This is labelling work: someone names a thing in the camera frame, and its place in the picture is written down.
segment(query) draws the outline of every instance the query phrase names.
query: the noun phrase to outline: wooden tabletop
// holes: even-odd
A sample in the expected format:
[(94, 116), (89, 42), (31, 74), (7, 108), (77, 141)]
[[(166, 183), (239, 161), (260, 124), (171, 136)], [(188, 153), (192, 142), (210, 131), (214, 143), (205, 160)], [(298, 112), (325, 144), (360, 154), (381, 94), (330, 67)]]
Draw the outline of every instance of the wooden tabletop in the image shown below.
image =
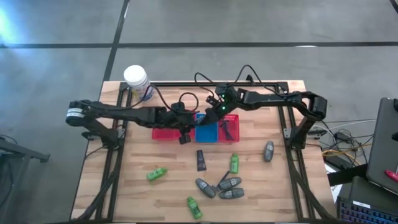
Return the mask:
[[(304, 82), (287, 81), (291, 91), (305, 91)], [(244, 87), (247, 90), (268, 93), (261, 87)], [(115, 105), (119, 82), (105, 82), (100, 101)], [(186, 91), (194, 92), (200, 100), (199, 110), (209, 105), (205, 102), (208, 92), (197, 87), (162, 87), (166, 102), (172, 104)], [(188, 109), (193, 109), (195, 100), (184, 96)], [(158, 94), (143, 106), (163, 105)], [(297, 124), (302, 115), (295, 110)], [(203, 217), (199, 222), (291, 222), (296, 213), (290, 175), (287, 167), (284, 142), (277, 108), (261, 108), (256, 111), (234, 110), (239, 115), (240, 142), (232, 144), (189, 144), (177, 141), (155, 141), (151, 129), (130, 122), (127, 127), (123, 163), (116, 199), (114, 222), (195, 222), (187, 207), (187, 197), (197, 200)], [(111, 127), (110, 119), (100, 119)], [(262, 153), (267, 141), (274, 142), (274, 158), (263, 161)], [(100, 141), (90, 142), (87, 153), (101, 146)], [(197, 153), (202, 149), (207, 171), (197, 172)], [(232, 153), (239, 156), (239, 173), (229, 177), (241, 177), (244, 197), (222, 200), (218, 196), (206, 197), (195, 185), (202, 178), (216, 185), (229, 169)], [(318, 147), (307, 146), (303, 150), (310, 189), (319, 202), (335, 215), (325, 165)], [(106, 150), (92, 154), (84, 163), (73, 207), (72, 218), (78, 217), (98, 193), (101, 184)], [(158, 167), (168, 172), (152, 183), (146, 174)], [(305, 208), (303, 193), (302, 206)]]

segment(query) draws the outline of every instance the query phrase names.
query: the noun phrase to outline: blue container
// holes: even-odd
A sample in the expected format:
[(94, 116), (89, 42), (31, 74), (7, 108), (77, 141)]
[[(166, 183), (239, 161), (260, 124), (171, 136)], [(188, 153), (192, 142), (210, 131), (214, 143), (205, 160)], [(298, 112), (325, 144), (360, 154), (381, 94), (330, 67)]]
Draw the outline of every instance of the blue container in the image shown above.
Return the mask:
[[(205, 114), (196, 114), (196, 119)], [(199, 143), (214, 143), (218, 140), (218, 122), (195, 127), (195, 141)]]

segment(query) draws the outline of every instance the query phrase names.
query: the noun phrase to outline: gray floor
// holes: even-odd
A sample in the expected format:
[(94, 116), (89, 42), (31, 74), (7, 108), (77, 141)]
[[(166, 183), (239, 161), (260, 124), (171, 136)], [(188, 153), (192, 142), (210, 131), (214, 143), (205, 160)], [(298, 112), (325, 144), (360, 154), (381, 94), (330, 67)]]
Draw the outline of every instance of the gray floor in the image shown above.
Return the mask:
[[(0, 44), (111, 43), (122, 4), (0, 0)], [(398, 41), (398, 14), (388, 0), (132, 0), (120, 40), (335, 41)], [(15, 223), (68, 220), (87, 142), (65, 124), (65, 112), (70, 100), (98, 99), (109, 52), (0, 49), (0, 134), (51, 153), (47, 164), (31, 163)], [(397, 97), (397, 58), (398, 47), (119, 49), (110, 80), (132, 64), (152, 80), (192, 80), (195, 72), (234, 79), (249, 63), (264, 80), (305, 80), (328, 99), (327, 121), (366, 119), (377, 116), (380, 98)], [(371, 134), (374, 123), (347, 129)]]

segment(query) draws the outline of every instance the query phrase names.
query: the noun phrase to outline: white lid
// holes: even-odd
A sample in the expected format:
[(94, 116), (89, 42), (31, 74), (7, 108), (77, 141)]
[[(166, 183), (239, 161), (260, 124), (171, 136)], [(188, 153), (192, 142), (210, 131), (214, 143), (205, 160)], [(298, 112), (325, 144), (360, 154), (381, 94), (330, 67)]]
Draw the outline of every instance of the white lid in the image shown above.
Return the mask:
[(123, 73), (124, 79), (130, 86), (137, 86), (142, 84), (147, 78), (147, 74), (139, 65), (131, 65), (126, 68)]

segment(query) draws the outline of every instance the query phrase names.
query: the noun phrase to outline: green bottle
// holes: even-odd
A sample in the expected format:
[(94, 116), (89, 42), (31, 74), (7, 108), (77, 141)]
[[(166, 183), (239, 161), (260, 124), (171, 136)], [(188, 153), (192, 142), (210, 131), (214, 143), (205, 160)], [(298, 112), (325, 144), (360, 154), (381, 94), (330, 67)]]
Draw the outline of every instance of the green bottle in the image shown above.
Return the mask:
[(195, 199), (193, 199), (192, 197), (188, 197), (187, 198), (187, 204), (188, 207), (190, 208), (193, 218), (194, 219), (198, 219), (200, 217), (202, 217), (202, 212), (199, 210), (197, 201)]
[(232, 154), (231, 157), (231, 169), (229, 170), (233, 174), (237, 174), (239, 172), (239, 157), (237, 154)]
[(159, 177), (162, 177), (166, 172), (167, 172), (167, 169), (163, 168), (163, 167), (159, 168), (159, 169), (156, 169), (156, 170), (154, 170), (154, 171), (152, 171), (152, 172), (147, 174), (147, 179), (149, 181), (156, 180)]

